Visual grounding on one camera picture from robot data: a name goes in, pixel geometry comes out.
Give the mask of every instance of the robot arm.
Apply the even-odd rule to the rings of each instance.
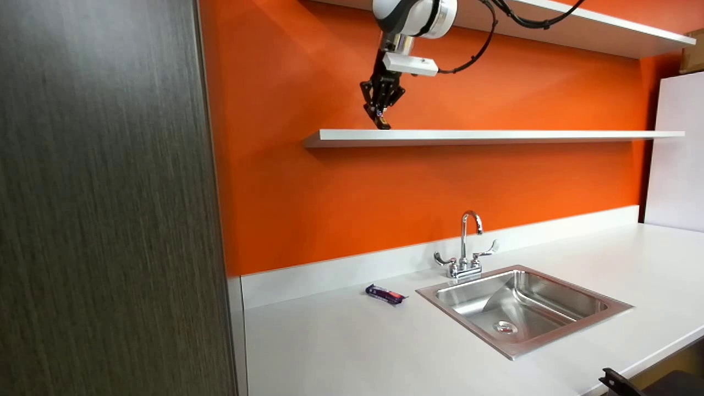
[[[383,30],[373,73],[360,82],[365,112],[378,130],[390,130],[383,115],[403,97],[400,76],[438,76],[429,58],[412,58],[414,37],[442,37],[457,13],[457,0],[371,0]]]

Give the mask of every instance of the kitchen counter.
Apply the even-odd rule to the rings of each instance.
[[[251,396],[482,396],[601,394],[603,367],[633,376],[704,335],[704,234],[624,225],[514,250],[484,271],[523,264],[633,309],[514,361],[415,290],[436,274],[367,285],[246,310]]]

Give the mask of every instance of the faucet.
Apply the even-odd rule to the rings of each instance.
[[[469,261],[469,242],[466,242],[466,223],[469,223],[469,218],[473,218],[477,236],[484,234],[484,223],[482,223],[479,213],[477,211],[465,211],[462,213],[462,223],[459,223],[462,225],[459,261],[455,261],[455,258],[442,261],[440,253],[434,256],[436,263],[449,264],[449,277],[453,277],[453,280],[477,280],[477,277],[482,277],[479,258],[491,256],[494,252],[494,242],[492,242],[489,252],[473,253],[473,258]]]

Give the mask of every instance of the sink basin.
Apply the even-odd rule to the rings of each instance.
[[[525,267],[418,294],[509,359],[632,309]]]

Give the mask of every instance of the white shelf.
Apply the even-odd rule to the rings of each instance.
[[[590,143],[685,137],[681,130],[319,130],[306,148]]]
[[[341,4],[351,9],[367,9],[371,0],[319,0],[326,4]],[[569,9],[569,4],[553,0],[509,0],[516,15],[546,21],[555,18]],[[619,58],[648,58],[659,53],[674,53],[687,46],[696,46],[697,40],[671,31],[662,31],[646,25],[636,25],[629,21],[611,18],[605,13],[594,13],[588,9],[577,9],[569,18],[555,25],[548,31],[541,30],[521,30],[498,12],[499,25],[498,34],[548,42],[569,49],[582,49],[594,53],[610,53]],[[457,0],[455,27],[489,31],[491,15],[479,0]]]

